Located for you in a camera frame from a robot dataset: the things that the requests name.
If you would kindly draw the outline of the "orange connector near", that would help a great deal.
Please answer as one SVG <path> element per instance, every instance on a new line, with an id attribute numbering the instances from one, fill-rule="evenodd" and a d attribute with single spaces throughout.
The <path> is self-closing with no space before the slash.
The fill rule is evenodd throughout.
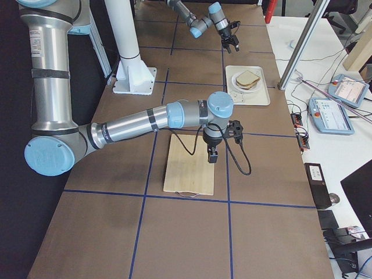
<path id="1" fill-rule="evenodd" d="M 307 151 L 310 149 L 309 146 L 309 136 L 308 133 L 305 132 L 296 132 L 296 138 L 299 145 L 299 149 L 303 151 Z"/>

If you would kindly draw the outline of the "orange connector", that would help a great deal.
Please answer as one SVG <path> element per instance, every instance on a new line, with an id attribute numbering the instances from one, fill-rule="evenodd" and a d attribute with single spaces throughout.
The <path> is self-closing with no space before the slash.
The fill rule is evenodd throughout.
<path id="1" fill-rule="evenodd" d="M 291 116 L 292 124 L 294 125 L 294 127 L 303 126 L 301 113 L 291 113 L 290 116 Z"/>
<path id="2" fill-rule="evenodd" d="M 299 149 L 303 151 L 307 151 L 310 149 L 309 146 L 309 136 L 308 133 L 305 132 L 296 132 L 296 138 L 299 145 Z"/>

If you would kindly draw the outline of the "far teach pendant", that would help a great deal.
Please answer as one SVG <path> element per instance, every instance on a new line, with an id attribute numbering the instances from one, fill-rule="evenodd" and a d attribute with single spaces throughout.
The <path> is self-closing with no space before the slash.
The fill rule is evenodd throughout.
<path id="1" fill-rule="evenodd" d="M 352 108 L 359 108 L 369 85 L 344 74 L 337 75 L 329 85 L 328 93 Z"/>

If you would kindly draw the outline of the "wooden cutting board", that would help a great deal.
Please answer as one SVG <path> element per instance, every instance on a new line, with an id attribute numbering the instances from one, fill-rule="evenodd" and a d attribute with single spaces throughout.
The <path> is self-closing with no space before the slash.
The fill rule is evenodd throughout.
<path id="1" fill-rule="evenodd" d="M 207 144 L 198 136 L 194 155 L 185 150 L 194 147 L 195 138 L 185 134 L 171 136 L 164 192 L 214 194 L 214 164 L 208 162 Z"/>

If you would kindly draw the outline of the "bread slice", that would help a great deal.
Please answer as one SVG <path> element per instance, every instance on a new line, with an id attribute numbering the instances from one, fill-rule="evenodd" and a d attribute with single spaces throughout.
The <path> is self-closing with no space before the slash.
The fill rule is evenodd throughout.
<path id="1" fill-rule="evenodd" d="M 240 84 L 250 84 L 257 80 L 260 80 L 260 77 L 252 73 L 250 70 L 245 70 L 235 79 L 235 81 L 238 81 Z"/>
<path id="2" fill-rule="evenodd" d="M 259 82 L 259 80 L 254 81 L 254 82 L 252 82 L 252 83 L 250 83 L 250 84 L 240 84 L 238 81 L 236 81 L 235 84 L 236 84 L 236 86 L 237 86 L 238 88 L 241 88 L 241 89 L 243 89 L 243 90 L 251 90 L 253 87 L 256 86 L 256 84 L 257 84 L 258 82 Z"/>

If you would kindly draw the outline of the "white round plate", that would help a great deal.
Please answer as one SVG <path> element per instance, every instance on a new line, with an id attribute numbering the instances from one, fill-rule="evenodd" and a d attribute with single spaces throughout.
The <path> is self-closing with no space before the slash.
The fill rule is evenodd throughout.
<path id="1" fill-rule="evenodd" d="M 261 77 L 250 70 L 236 73 L 232 77 L 232 84 L 243 91 L 256 91 L 260 87 Z"/>

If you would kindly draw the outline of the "cream bear tray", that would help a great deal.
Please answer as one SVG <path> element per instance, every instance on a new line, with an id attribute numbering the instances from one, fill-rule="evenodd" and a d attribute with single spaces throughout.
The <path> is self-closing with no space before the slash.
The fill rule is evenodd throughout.
<path id="1" fill-rule="evenodd" d="M 260 77 L 252 88 L 240 88 L 236 78 L 245 70 Z M 259 66 L 226 66 L 227 93 L 233 98 L 235 105 L 268 106 L 270 104 L 269 92 L 266 85 L 263 69 Z"/>

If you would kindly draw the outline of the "orange connector far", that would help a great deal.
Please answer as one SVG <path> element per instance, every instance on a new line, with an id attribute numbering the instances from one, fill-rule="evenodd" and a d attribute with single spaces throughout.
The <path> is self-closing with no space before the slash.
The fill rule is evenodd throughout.
<path id="1" fill-rule="evenodd" d="M 292 124 L 294 125 L 294 127 L 303 126 L 301 113 L 291 113 L 290 116 L 291 116 Z"/>

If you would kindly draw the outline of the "wooden block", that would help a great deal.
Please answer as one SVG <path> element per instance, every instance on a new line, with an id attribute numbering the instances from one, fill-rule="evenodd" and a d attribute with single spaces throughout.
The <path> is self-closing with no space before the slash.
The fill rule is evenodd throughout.
<path id="1" fill-rule="evenodd" d="M 368 61 L 371 56 L 371 35 L 372 29 L 371 25 L 369 25 L 368 29 L 343 62 L 343 66 L 347 71 L 359 71 Z"/>

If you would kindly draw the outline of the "bread slice on plate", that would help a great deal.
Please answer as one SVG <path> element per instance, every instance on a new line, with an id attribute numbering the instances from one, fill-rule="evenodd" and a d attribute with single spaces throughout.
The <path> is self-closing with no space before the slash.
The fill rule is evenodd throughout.
<path id="1" fill-rule="evenodd" d="M 259 82 L 259 80 L 254 81 L 254 82 L 252 82 L 252 83 L 250 83 L 250 84 L 240 84 L 238 81 L 236 81 L 235 84 L 236 84 L 236 86 L 237 86 L 238 88 L 241 88 L 241 89 L 243 89 L 243 90 L 251 90 L 253 87 L 256 86 L 256 84 L 257 84 L 258 82 Z"/>

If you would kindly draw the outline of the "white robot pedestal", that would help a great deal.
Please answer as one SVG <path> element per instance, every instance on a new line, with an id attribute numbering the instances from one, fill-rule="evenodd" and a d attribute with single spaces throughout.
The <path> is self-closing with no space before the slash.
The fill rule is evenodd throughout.
<path id="1" fill-rule="evenodd" d="M 130 2 L 106 0 L 105 6 L 120 56 L 113 92 L 150 95 L 157 69 L 141 59 Z"/>

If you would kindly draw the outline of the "black box with label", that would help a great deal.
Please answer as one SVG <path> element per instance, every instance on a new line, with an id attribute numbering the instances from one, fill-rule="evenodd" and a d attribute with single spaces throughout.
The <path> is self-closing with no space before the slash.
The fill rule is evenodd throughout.
<path id="1" fill-rule="evenodd" d="M 329 208 L 331 200 L 320 164 L 304 163 L 304 166 L 316 208 Z"/>

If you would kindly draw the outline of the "aluminium frame post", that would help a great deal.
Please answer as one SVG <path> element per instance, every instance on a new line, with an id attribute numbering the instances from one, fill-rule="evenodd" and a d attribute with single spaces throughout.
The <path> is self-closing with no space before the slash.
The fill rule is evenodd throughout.
<path id="1" fill-rule="evenodd" d="M 280 82 L 278 83 L 278 89 L 284 91 L 287 87 L 289 79 L 294 73 L 298 62 L 301 59 L 303 51 L 306 48 L 307 43 L 309 42 L 314 29 L 324 14 L 330 0 L 318 0 L 305 24 L 305 27 L 302 31 L 301 36 L 298 39 L 296 47 L 291 55 L 291 58 L 284 70 L 284 74 L 281 77 Z"/>

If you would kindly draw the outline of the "black monitor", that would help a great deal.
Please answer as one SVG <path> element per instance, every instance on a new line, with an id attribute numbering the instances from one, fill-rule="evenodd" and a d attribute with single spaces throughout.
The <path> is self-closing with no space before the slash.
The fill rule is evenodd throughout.
<path id="1" fill-rule="evenodd" d="M 371 163 L 366 163 L 341 181 L 344 193 L 371 236 Z"/>

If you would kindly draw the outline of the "red object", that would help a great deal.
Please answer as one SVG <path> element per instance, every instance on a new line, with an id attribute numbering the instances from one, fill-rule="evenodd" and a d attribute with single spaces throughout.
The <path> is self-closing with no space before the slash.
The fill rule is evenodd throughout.
<path id="1" fill-rule="evenodd" d="M 271 22 L 271 18 L 274 14 L 276 6 L 277 6 L 277 0 L 269 0 L 266 13 L 264 14 L 264 20 L 266 24 L 269 24 Z"/>

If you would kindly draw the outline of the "teach pendant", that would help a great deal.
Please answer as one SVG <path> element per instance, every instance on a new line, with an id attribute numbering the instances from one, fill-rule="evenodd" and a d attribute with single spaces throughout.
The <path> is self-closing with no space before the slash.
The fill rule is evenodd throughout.
<path id="1" fill-rule="evenodd" d="M 328 93 L 352 108 L 359 108 L 369 85 L 344 74 L 337 75 L 329 85 Z"/>
<path id="2" fill-rule="evenodd" d="M 354 128 L 345 109 L 329 98 L 309 99 L 310 118 L 320 133 L 352 135 Z"/>

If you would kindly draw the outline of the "near teach pendant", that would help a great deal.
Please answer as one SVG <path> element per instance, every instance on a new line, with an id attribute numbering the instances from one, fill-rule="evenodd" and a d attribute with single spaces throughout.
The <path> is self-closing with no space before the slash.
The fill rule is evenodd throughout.
<path id="1" fill-rule="evenodd" d="M 354 128 L 345 109 L 329 98 L 309 99 L 310 118 L 320 133 L 352 135 Z"/>

